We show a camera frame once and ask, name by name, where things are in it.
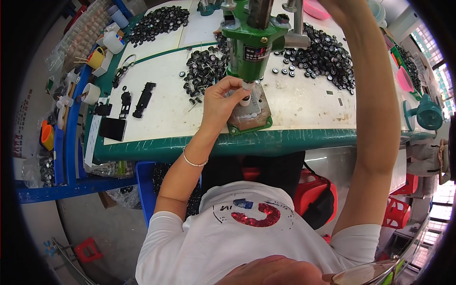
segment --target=sequin graphic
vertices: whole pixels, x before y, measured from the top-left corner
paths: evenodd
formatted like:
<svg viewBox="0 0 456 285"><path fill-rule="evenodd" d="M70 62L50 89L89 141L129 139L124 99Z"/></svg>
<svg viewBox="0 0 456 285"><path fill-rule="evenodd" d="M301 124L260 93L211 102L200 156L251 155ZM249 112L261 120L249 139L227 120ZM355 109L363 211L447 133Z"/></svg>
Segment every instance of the sequin graphic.
<svg viewBox="0 0 456 285"><path fill-rule="evenodd" d="M244 209L251 209L254 205L253 202L251 201L247 201L245 199L236 199L233 201L233 204L235 206L238 206L238 207L241 207L241 208L244 208Z"/></svg>
<svg viewBox="0 0 456 285"><path fill-rule="evenodd" d="M265 228L274 225L280 219L280 211L271 205L259 203L258 211L266 214L266 218L263 220L257 220L254 218L247 217L244 213L233 212L231 216L236 221L243 223L248 226Z"/></svg>

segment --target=silver bangle bracelet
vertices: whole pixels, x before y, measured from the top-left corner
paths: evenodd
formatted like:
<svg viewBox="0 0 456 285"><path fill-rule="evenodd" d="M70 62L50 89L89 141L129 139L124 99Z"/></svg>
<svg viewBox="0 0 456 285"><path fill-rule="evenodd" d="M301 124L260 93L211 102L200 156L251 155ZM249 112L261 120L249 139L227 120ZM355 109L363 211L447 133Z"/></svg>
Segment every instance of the silver bangle bracelet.
<svg viewBox="0 0 456 285"><path fill-rule="evenodd" d="M183 154L183 156L184 156L185 161L186 161L188 164L190 164L191 166L196 166L196 167L205 166L206 163L209 161L209 158L208 158L208 159L206 159L206 161L203 162L202 164L193 164L193 163L189 162L188 159L185 157L185 147L184 147L184 149L182 150L182 154Z"/></svg>

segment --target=white t-shirt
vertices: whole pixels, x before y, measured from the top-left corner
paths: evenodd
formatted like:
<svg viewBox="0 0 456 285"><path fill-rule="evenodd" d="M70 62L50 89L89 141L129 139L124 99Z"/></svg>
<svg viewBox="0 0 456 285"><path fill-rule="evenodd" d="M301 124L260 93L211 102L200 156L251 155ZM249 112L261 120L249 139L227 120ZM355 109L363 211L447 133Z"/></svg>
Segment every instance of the white t-shirt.
<svg viewBox="0 0 456 285"><path fill-rule="evenodd" d="M203 195L200 213L157 212L138 257L139 285L214 284L237 266L280 254L316 265L324 274L372 262L380 226L346 228L320 237L279 188L239 181Z"/></svg>

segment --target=white worktable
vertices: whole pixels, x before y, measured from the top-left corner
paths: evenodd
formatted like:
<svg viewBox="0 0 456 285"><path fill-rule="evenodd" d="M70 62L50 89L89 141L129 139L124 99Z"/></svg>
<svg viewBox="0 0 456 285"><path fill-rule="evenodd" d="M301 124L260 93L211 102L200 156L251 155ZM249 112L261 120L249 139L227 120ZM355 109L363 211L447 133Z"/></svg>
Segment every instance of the white worktable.
<svg viewBox="0 0 456 285"><path fill-rule="evenodd" d="M155 41L144 42L143 45L133 48L128 43L120 60L119 66L130 54L137 55L142 59L157 53L174 50L195 44L214 42L213 31L217 30L222 20L222 11L217 10L211 16L203 17L197 9L198 0L177 0L153 7L147 11L153 11L163 6L182 6L190 11L189 24L187 27L180 27L170 34L164 33L156 37ZM293 14L283 11L281 2L276 1L273 5L272 15L286 13L293 23ZM336 35L342 41L343 47L349 51L346 41L342 38L344 34L341 28L332 19L320 21L304 13L304 22L311 23L316 29L322 29L329 35ZM296 69L296 76L291 78L288 75L273 74L272 68L282 69L286 65L282 62L283 56L271 54L264 74L262 85L268 99L272 113L273 126L268 130L312 130L312 129L356 129L356 95L351 95L347 90L337 89L333 83L325 77L318 76L317 79L305 78L304 70ZM127 127L124 136L125 142L140 140L155 140L171 137L185 137L195 134L202 118L202 104L191 107L188 102L189 96L182 88L185 83L178 76L180 71L187 72L187 51L171 52L147 61L136 64L130 68L122 77L119 87L112 89L109 103L113 105L109 117L118 118L122 87L127 86L132 96L132 111L127 116ZM397 68L391 58L391 66L396 78ZM132 116L133 110L138 103L141 91L146 82L157 83L152 91L148 107L143 112L141 119ZM397 79L396 92L398 96L401 114L403 100L408 100L412 107L418 102L411 94L403 91ZM401 116L402 130L407 131L404 116ZM415 131L429 132L417 127ZM104 139L104 145L118 144L120 142Z"/></svg>

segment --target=bolt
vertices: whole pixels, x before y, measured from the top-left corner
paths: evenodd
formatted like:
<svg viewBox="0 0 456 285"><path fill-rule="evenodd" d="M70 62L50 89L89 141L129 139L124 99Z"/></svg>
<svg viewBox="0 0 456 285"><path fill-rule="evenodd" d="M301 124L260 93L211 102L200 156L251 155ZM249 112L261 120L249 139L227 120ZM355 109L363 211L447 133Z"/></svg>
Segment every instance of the bolt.
<svg viewBox="0 0 456 285"><path fill-rule="evenodd" d="M287 3L282 4L282 8L287 12L295 13L297 11L296 0L288 0Z"/></svg>
<svg viewBox="0 0 456 285"><path fill-rule="evenodd" d="M236 9L237 3L234 0L225 0L221 5L220 8L224 11L233 11Z"/></svg>

